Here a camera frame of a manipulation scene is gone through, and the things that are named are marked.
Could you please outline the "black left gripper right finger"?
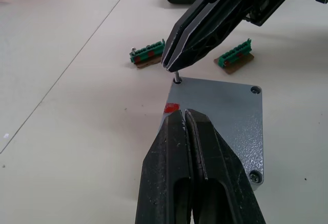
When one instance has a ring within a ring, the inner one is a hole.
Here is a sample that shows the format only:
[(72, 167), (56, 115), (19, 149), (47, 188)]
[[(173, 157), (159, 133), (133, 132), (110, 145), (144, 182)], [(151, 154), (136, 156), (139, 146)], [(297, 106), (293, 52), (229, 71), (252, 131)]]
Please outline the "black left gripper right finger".
[(185, 112), (194, 172), (195, 223), (264, 223), (244, 167), (214, 128), (198, 111)]

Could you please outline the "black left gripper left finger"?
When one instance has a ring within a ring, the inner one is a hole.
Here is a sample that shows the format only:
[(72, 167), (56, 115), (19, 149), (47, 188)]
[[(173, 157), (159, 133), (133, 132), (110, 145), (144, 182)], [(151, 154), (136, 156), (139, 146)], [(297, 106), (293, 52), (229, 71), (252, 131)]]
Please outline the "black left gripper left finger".
[(141, 170), (136, 223), (190, 223), (194, 176), (190, 142), (180, 110), (168, 115)]

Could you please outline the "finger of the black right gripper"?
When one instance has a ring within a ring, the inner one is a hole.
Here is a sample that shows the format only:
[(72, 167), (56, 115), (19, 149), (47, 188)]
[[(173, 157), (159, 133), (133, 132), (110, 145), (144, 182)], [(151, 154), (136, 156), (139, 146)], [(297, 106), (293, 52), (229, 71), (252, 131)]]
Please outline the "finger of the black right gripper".
[(214, 0), (196, 0), (174, 25), (162, 55), (166, 70), (181, 70), (204, 58), (212, 49)]
[(254, 0), (214, 0), (212, 22), (214, 23), (211, 39), (213, 49), (220, 45), (229, 34), (244, 20), (251, 10)]

